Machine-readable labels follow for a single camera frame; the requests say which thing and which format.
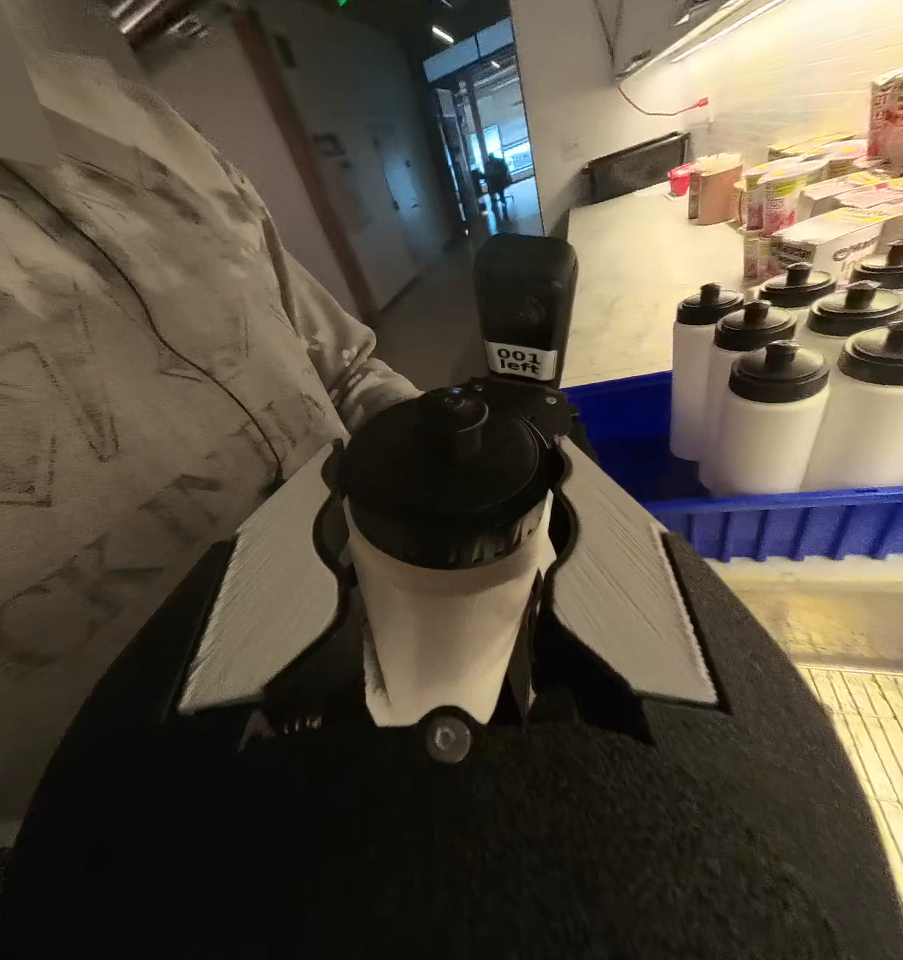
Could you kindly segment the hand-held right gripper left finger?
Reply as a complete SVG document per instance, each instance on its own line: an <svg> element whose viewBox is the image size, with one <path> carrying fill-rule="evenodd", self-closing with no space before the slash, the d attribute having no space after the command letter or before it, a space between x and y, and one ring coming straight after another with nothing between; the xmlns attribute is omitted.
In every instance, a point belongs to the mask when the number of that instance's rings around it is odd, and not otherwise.
<svg viewBox="0 0 903 960"><path fill-rule="evenodd" d="M175 707L263 702L345 616L349 532L338 492L345 443L323 446L238 528Z"/></svg>

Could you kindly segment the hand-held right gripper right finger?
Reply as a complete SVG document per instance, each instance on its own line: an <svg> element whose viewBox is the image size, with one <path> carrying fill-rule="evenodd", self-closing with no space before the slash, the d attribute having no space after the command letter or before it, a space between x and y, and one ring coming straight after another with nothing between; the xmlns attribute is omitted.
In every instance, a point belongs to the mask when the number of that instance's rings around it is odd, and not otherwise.
<svg viewBox="0 0 903 960"><path fill-rule="evenodd" d="M541 683L707 710L720 690L666 530L568 437L549 450L541 545Z"/></svg>

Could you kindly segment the white plastic squeeze bottle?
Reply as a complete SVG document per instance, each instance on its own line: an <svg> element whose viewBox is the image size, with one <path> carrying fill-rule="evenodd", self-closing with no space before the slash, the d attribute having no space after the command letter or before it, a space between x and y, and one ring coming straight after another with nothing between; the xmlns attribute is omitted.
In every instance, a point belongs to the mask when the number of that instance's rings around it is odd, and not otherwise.
<svg viewBox="0 0 903 960"><path fill-rule="evenodd" d="M451 708L487 723L539 575L556 559L554 495L535 529L489 564L424 568L388 556L360 532L349 506L349 552L367 619L365 700L375 726L411 727Z"/></svg>

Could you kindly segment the blue ribbed bin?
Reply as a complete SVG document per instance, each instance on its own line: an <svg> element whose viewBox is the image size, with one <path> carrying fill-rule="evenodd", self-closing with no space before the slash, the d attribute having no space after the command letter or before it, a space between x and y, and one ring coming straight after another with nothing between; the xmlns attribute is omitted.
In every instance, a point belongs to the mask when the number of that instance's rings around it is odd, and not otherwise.
<svg viewBox="0 0 903 960"><path fill-rule="evenodd" d="M672 374L564 387L602 469L705 559L903 556L903 486L711 497L670 450Z"/></svg>

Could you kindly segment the black bottle cap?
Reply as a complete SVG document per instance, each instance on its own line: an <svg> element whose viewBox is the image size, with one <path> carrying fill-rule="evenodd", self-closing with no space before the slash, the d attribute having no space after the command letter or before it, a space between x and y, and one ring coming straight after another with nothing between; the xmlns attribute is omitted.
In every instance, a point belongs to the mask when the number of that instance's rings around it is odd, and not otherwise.
<svg viewBox="0 0 903 960"><path fill-rule="evenodd" d="M378 551L416 568L469 570L511 556L538 531L554 465L526 418L460 386L375 414L352 434L337 482Z"/></svg>

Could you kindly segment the person's left forearm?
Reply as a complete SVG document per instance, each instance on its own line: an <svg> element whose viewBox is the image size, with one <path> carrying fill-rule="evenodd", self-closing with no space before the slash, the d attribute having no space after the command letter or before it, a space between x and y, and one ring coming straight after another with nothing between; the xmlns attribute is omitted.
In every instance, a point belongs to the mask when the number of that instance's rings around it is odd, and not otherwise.
<svg viewBox="0 0 903 960"><path fill-rule="evenodd" d="M345 430L355 433L387 409L421 397L382 361L375 332L349 314L283 246L274 265L284 311Z"/></svg>

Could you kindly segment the black countertop appliance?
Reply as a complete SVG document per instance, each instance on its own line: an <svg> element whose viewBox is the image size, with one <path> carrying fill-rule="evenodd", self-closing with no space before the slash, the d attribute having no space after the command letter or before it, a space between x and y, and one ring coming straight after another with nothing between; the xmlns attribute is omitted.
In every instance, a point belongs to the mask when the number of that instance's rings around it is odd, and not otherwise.
<svg viewBox="0 0 903 960"><path fill-rule="evenodd" d="M595 158L584 169L588 200L596 205L665 183L692 155L691 134L675 130Z"/></svg>

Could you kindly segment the brown container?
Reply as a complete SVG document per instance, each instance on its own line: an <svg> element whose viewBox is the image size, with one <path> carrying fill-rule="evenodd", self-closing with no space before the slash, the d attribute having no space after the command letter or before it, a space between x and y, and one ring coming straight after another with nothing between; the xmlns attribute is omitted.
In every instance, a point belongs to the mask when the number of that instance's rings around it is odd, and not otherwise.
<svg viewBox="0 0 903 960"><path fill-rule="evenodd" d="M698 158L690 168L687 219L699 226L725 224L735 220L743 175L739 152L721 152Z"/></svg>

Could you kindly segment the cluster of black-capped bottles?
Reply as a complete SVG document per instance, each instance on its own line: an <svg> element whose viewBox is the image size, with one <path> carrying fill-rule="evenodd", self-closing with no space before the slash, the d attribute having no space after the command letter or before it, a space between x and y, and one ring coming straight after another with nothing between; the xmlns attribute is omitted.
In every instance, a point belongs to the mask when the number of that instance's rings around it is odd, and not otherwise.
<svg viewBox="0 0 903 960"><path fill-rule="evenodd" d="M842 351L903 319L903 238L856 263L843 289L795 261L754 293L730 299L698 367L674 361L671 451L714 496L801 489Z"/></svg>

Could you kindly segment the pink noodle cup pack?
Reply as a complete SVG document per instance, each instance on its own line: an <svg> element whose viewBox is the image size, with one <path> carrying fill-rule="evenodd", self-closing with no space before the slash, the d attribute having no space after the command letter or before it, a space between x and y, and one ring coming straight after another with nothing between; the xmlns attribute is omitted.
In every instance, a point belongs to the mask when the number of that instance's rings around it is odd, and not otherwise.
<svg viewBox="0 0 903 960"><path fill-rule="evenodd" d="M827 166L824 157L799 156L747 168L741 175L738 210L743 238L769 239L795 224L803 189L821 180Z"/></svg>

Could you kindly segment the stack of instant noodle boxes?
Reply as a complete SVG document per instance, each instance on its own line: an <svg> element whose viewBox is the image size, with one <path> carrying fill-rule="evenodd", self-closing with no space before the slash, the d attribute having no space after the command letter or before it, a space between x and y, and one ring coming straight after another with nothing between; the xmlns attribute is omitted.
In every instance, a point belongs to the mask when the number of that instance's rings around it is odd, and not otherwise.
<svg viewBox="0 0 903 960"><path fill-rule="evenodd" d="M866 137L780 146L768 161L799 157L824 158L828 166L803 189L793 225L747 241L737 213L744 282L770 281L806 262L839 283L859 271L903 286L903 66L872 81ZM736 187L740 210L741 181Z"/></svg>

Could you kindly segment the upper wall cabinet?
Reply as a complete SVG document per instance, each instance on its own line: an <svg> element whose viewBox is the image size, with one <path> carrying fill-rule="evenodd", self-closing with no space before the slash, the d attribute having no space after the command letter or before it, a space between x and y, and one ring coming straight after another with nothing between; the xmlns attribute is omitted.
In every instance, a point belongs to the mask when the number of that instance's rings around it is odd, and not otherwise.
<svg viewBox="0 0 903 960"><path fill-rule="evenodd" d="M737 23L764 2L751 1L591 1L618 83L670 51L683 52Z"/></svg>

